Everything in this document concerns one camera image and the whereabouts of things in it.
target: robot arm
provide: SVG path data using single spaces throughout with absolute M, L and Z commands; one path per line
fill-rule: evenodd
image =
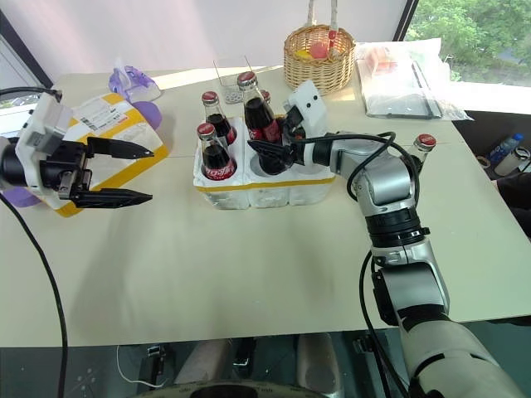
M 27 187 L 39 197 L 59 197 L 77 207 L 116 208 L 150 200 L 151 195 L 127 189 L 90 191 L 88 159 L 152 157 L 148 149 L 115 139 L 88 137 L 87 144 L 64 141 L 71 109 L 43 93 L 31 118 L 14 142 L 0 137 L 0 189 Z
M 315 138 L 325 133 L 321 103 L 314 85 L 302 84 L 285 104 L 284 137 L 290 145 L 249 144 L 259 156 L 281 159 L 286 168 L 293 163 L 321 165 L 349 178 L 383 144 L 373 136 L 349 139 L 353 136 L 348 133 L 345 139 L 340 134 Z M 374 297 L 382 320 L 400 328 L 409 395 L 523 397 L 478 339 L 448 318 L 446 286 L 427 238 L 429 230 L 417 215 L 415 166 L 384 150 L 352 180 L 378 266 L 372 275 Z

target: window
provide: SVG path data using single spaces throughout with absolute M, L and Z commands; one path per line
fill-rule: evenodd
M 419 0 L 405 40 L 432 37 L 452 80 L 531 87 L 530 0 Z

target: white table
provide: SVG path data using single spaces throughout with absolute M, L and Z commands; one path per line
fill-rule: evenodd
M 190 74 L 214 77 L 196 70 L 158 81 L 182 84 Z M 290 93 L 282 69 L 258 78 L 281 112 Z M 66 75 L 58 86 L 65 104 L 77 105 L 106 92 L 106 82 L 107 74 Z M 72 346 L 365 328 L 357 284 L 369 239 L 344 180 L 317 205 L 246 211 L 215 210 L 193 188 L 200 95 L 212 89 L 216 81 L 182 85 L 155 101 L 170 156 L 126 186 L 152 193 L 152 201 L 68 219 L 45 205 L 22 210 L 56 275 Z M 453 125 L 370 119 L 355 79 L 325 102 L 332 131 L 392 129 L 401 144 L 419 133 L 436 136 L 418 211 L 431 228 L 452 318 L 531 313 L 531 245 Z M 224 109 L 242 113 L 241 104 Z M 0 347 L 58 346 L 56 308 L 37 253 L 3 207 L 0 226 Z M 375 327 L 385 327 L 371 292 L 367 279 L 368 310 Z

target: plastic bag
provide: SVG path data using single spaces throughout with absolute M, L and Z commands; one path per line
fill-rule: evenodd
M 356 45 L 367 116 L 471 120 L 449 98 L 450 68 L 439 58 L 441 39 Z

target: white foam box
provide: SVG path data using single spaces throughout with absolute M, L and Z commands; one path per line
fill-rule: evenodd
M 238 133 L 229 154 L 238 168 L 227 180 L 212 181 L 201 170 L 201 144 L 197 143 L 193 184 L 211 204 L 220 209 L 244 209 L 248 206 L 282 207 L 310 205 L 322 201 L 335 175 L 327 167 L 309 169 L 298 164 L 276 176 L 261 170 L 258 155 L 248 144 L 249 133 L 241 118 L 231 119 Z

